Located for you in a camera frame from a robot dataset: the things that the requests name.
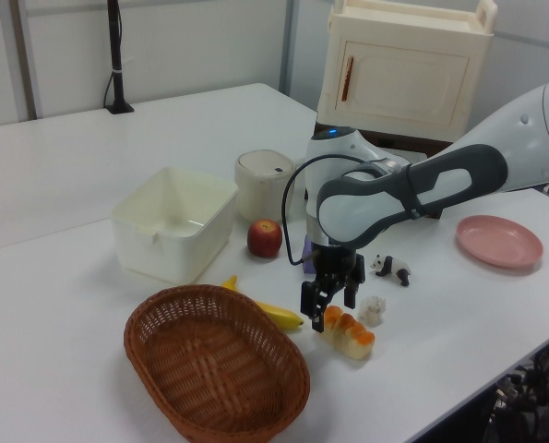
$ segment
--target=wicker basket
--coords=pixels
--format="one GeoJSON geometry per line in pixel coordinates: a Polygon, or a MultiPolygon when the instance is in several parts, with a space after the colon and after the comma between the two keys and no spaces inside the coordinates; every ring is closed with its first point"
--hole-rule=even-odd
{"type": "Polygon", "coordinates": [[[166,289],[126,323],[126,354],[191,442],[266,442],[304,408],[309,373],[294,343],[248,297],[220,286],[166,289]]]}

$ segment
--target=white canister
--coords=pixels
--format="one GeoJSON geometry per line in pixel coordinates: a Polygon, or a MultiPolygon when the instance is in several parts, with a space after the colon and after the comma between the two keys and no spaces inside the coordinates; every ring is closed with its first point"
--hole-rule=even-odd
{"type": "MultiPolygon", "coordinates": [[[[254,150],[242,154],[235,163],[237,210],[249,222],[282,219],[282,195],[294,162],[275,150],[254,150]]],[[[291,206],[294,183],[286,197],[286,215],[291,206]]]]}

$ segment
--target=red apple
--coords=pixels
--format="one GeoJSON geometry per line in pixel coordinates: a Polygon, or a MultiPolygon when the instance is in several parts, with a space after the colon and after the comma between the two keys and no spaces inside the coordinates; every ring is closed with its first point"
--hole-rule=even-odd
{"type": "Polygon", "coordinates": [[[258,257],[273,258],[282,245],[282,229],[273,220],[254,221],[247,230],[247,248],[258,257]]]}

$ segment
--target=black pole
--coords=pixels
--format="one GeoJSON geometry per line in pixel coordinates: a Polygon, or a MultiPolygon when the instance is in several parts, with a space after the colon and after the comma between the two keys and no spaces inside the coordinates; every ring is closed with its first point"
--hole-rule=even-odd
{"type": "Polygon", "coordinates": [[[120,59],[121,24],[118,0],[108,0],[108,23],[110,26],[110,52],[112,54],[112,78],[114,84],[114,103],[106,106],[112,114],[132,113],[133,107],[125,100],[123,88],[123,66],[120,59]]]}

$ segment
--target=purple object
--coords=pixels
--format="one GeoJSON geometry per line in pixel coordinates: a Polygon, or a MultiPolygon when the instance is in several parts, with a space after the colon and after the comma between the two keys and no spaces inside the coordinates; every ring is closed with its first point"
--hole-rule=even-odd
{"type": "Polygon", "coordinates": [[[313,260],[310,258],[311,252],[311,240],[309,240],[309,237],[304,237],[304,246],[303,246],[303,254],[301,257],[309,257],[306,261],[303,262],[303,273],[305,274],[317,274],[315,271],[315,266],[313,266],[313,260]]]}

